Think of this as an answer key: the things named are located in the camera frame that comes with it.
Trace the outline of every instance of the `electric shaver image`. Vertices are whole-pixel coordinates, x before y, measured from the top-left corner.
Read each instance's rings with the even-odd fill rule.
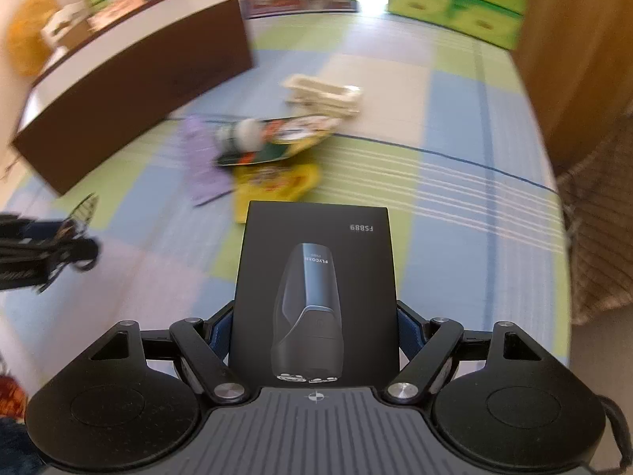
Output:
[[[334,382],[343,372],[341,303],[329,248],[296,245],[273,313],[271,366],[289,382]]]

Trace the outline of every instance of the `wooden cabinet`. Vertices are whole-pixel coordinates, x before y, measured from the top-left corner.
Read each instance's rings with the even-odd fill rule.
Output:
[[[564,171],[633,100],[633,0],[529,0],[513,57]]]

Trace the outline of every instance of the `blue fabric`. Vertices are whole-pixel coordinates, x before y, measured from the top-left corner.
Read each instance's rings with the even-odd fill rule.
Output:
[[[413,321],[402,309],[398,309],[398,336],[400,350],[406,358],[411,360],[424,346],[420,326]]]
[[[22,228],[22,237],[35,239],[36,241],[44,241],[45,239],[53,239],[63,221],[41,220],[33,221]]]
[[[229,354],[231,343],[231,328],[233,326],[233,311],[224,316],[211,331],[211,341],[209,346],[213,353],[220,359],[224,359]]]
[[[26,427],[0,418],[0,475],[32,475],[42,465]]]

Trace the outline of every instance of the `yellow bag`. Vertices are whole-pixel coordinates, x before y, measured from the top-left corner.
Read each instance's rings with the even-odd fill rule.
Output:
[[[51,56],[40,30],[60,9],[57,0],[25,0],[15,12],[6,35],[6,48],[15,70],[24,76],[42,71]]]

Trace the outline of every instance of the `black cable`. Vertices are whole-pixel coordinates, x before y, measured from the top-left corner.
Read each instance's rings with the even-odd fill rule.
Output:
[[[611,424],[613,439],[618,446],[620,455],[620,466],[618,468],[610,468],[606,470],[596,471],[599,475],[620,475],[624,473],[631,464],[633,464],[633,446],[631,445],[631,431],[627,418],[620,406],[611,398],[598,395],[598,399],[605,410],[606,417]]]

